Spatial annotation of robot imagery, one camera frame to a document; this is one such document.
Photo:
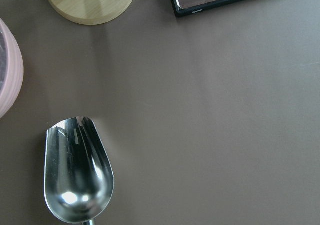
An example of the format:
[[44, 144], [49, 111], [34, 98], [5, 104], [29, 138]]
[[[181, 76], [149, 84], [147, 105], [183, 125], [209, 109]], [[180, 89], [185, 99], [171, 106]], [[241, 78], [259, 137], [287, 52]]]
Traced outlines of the pink ribbed ice bowl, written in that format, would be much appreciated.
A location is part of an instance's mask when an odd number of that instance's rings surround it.
[[0, 21], [0, 116], [3, 117], [15, 103], [23, 84], [24, 63], [14, 35]]

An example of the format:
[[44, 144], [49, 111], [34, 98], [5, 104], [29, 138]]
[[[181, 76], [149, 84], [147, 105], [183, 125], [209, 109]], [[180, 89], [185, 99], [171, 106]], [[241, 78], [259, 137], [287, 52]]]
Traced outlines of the round wooden stand base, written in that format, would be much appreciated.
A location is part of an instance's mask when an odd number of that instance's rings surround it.
[[101, 25], [110, 22], [130, 6], [133, 0], [48, 0], [65, 19], [80, 25]]

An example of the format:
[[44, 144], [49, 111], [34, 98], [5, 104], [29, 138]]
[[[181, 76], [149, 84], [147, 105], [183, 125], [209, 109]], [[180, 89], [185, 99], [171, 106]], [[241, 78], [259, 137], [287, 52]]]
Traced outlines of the stainless steel ice scoop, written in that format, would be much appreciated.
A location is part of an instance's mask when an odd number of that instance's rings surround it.
[[71, 225], [94, 225], [109, 205], [114, 173], [90, 118], [68, 118], [47, 130], [43, 191], [50, 212]]

